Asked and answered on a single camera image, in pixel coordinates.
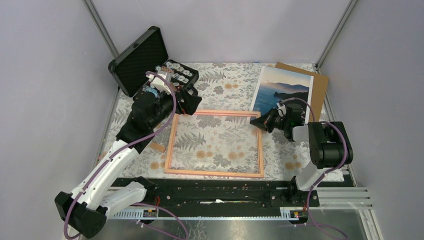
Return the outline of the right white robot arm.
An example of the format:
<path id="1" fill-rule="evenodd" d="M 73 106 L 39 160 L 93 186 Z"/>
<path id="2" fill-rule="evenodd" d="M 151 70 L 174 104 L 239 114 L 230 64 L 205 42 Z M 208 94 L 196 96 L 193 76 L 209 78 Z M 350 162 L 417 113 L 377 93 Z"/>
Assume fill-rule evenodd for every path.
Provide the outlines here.
<path id="1" fill-rule="evenodd" d="M 353 150 L 340 121 L 313 121 L 306 123 L 303 109 L 297 103 L 279 101 L 265 115 L 250 120 L 250 124 L 271 133 L 278 129 L 289 142 L 307 142 L 310 162 L 294 176 L 281 199 L 300 207 L 309 205 L 314 188 L 323 178 L 353 160 Z"/>

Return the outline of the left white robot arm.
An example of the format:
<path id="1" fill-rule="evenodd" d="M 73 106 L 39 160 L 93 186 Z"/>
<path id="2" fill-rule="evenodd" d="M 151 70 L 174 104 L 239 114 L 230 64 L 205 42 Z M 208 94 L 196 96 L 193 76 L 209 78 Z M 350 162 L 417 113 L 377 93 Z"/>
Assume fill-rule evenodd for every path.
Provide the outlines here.
<path id="1" fill-rule="evenodd" d="M 80 235 L 92 238 L 121 210 L 137 203 L 148 206 L 154 202 L 156 185 L 142 176 L 111 194 L 107 191 L 129 162 L 166 128 L 163 125 L 155 130 L 158 124 L 167 120 L 169 125 L 175 114 L 193 115 L 201 101 L 196 90 L 158 95 L 141 92 L 133 98 L 131 112 L 109 152 L 70 193 L 61 191 L 54 199 L 64 221 L 66 239 L 73 240 Z"/>

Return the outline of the wooden picture frame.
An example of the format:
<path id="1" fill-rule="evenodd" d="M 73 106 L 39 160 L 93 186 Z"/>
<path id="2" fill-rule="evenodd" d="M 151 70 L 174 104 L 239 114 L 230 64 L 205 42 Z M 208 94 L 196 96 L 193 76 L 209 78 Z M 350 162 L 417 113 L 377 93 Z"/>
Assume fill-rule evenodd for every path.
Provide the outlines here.
<path id="1" fill-rule="evenodd" d="M 172 121 L 164 172 L 235 178 L 265 176 L 258 111 L 200 109 Z"/>

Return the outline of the seascape photo print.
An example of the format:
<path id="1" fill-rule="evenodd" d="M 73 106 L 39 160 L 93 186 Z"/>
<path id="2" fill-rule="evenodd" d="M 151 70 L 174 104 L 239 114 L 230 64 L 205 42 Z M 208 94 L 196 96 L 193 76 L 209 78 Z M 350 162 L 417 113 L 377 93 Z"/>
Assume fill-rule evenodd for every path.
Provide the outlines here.
<path id="1" fill-rule="evenodd" d="M 295 98 L 290 104 L 301 105 L 302 118 L 306 122 L 312 119 L 312 91 L 314 77 L 281 68 L 263 66 L 253 92 L 249 110 L 260 112 L 263 116 L 277 106 L 279 101 Z"/>

